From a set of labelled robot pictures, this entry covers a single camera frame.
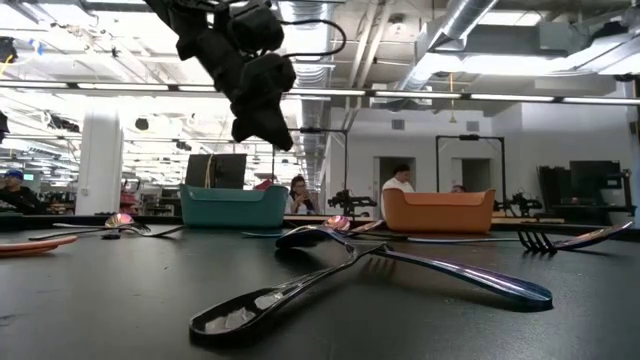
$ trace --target white shirt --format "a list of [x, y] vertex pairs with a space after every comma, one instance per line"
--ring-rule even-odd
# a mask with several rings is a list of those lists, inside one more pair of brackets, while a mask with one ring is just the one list
[[307, 205], [304, 204], [304, 202], [300, 203], [300, 205], [298, 206], [298, 211], [294, 214], [291, 212], [291, 207], [293, 206], [293, 198], [291, 197], [291, 195], [287, 195], [287, 208], [285, 209], [285, 214], [291, 214], [291, 215], [307, 215], [308, 213], [308, 209], [307, 209]]
[[[384, 183], [384, 185], [382, 185], [382, 192], [384, 192], [385, 189], [400, 189], [403, 192], [415, 192], [413, 191], [413, 188], [411, 187], [411, 184], [409, 184], [409, 182], [407, 181], [406, 183], [400, 182], [398, 181], [398, 179], [396, 179], [395, 177], [392, 177], [391, 179], [389, 179], [389, 181], [387, 181], [386, 183]], [[382, 210], [382, 218], [385, 218], [384, 215], [384, 195], [380, 194], [380, 210]]]

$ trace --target teal basket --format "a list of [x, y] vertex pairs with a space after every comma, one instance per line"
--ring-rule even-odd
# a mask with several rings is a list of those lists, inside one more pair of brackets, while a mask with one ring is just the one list
[[207, 189], [180, 185], [182, 221], [194, 227], [276, 228], [284, 221], [287, 188]]

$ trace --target plastic bin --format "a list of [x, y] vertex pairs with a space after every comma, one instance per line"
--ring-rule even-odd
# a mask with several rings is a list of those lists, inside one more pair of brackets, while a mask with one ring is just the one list
[[266, 190], [180, 185], [182, 221], [195, 227], [276, 228], [284, 221], [287, 188]]
[[495, 190], [440, 194], [386, 189], [382, 196], [393, 231], [484, 234], [491, 229]]

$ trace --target black table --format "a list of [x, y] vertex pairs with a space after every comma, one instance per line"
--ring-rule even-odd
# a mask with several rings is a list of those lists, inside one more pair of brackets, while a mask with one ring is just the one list
[[[0, 233], [0, 241], [44, 232]], [[285, 255], [272, 239], [238, 231], [189, 229], [175, 238], [87, 235], [48, 255], [0, 259], [0, 359], [637, 357], [640, 244], [608, 241], [549, 257], [524, 254], [519, 243], [394, 243], [537, 282], [553, 291], [555, 308], [528, 312], [431, 270], [365, 258], [288, 305], [263, 339], [206, 349], [189, 342], [192, 315], [346, 254], [326, 243]]]

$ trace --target orange basket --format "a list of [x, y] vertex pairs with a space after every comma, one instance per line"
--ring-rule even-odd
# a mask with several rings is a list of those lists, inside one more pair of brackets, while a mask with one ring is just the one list
[[399, 232], [487, 233], [495, 190], [482, 193], [383, 191], [387, 226]]

